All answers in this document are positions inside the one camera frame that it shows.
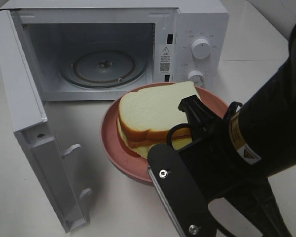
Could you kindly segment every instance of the white bread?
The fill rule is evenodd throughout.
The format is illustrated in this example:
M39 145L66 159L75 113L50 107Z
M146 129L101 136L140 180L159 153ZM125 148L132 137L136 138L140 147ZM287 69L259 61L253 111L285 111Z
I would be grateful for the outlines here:
M122 141L124 142L124 144L133 152L139 154L141 157L147 159L148 157L148 152L150 150L151 147L153 147L155 144L152 145L143 145L143 146L138 146L135 148L131 148L128 144L127 141L127 137L126 135L123 133L121 127L120 127L120 123L119 120L117 120L117 128L118 128L118 133L119 133L119 137L122 139ZM185 147L187 144L191 143L192 139L190 137L186 137L186 138L179 138L176 139L174 141L172 141L172 146L175 150L181 149L182 147Z
M178 105L191 95L199 97L191 81L144 88L124 95L119 102L118 126L121 137L126 137L125 144L133 149L164 143L172 127L187 122ZM174 140L186 137L189 137L188 128L173 135Z

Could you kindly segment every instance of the pink plate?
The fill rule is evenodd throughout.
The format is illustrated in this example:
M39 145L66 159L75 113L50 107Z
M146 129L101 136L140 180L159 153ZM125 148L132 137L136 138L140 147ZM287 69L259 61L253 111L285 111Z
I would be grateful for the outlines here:
M173 82L153 83L138 87L132 91L138 91L146 87L170 84L173 84ZM227 111L228 105L213 93L200 87L195 88L202 98L203 103L222 118ZM147 160L128 149L120 140L116 124L119 101L120 98L111 104L102 119L100 128L102 145L110 161L120 171L131 178L135 178L136 180L142 181L146 184L151 184L152 181L148 175Z

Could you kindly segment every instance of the table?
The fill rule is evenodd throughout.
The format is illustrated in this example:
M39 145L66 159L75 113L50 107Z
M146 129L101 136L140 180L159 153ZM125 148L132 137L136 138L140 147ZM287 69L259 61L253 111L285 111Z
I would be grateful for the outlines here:
M227 103L245 102L286 60L288 43L249 2L222 2L230 20L214 93ZM154 188L126 177L107 159L99 128L109 105L103 101L45 104L60 148L80 143L96 170L91 222L66 234L12 134L0 74L0 237L178 237ZM296 166L269 180L296 237ZM235 235L260 236L224 199L213 201L210 209Z

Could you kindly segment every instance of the glass turntable plate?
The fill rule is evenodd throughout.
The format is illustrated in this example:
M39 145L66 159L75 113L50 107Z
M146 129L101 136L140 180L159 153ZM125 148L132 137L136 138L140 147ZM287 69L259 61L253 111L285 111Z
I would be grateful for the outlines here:
M67 48L61 74L70 83L87 88L108 88L129 83L143 74L148 56L120 43L92 43Z

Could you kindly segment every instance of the qr code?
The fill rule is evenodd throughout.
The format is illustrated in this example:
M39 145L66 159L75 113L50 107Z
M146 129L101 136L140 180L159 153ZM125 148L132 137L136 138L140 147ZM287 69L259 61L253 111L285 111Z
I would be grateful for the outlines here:
M160 71L161 72L170 71L170 63L160 63Z

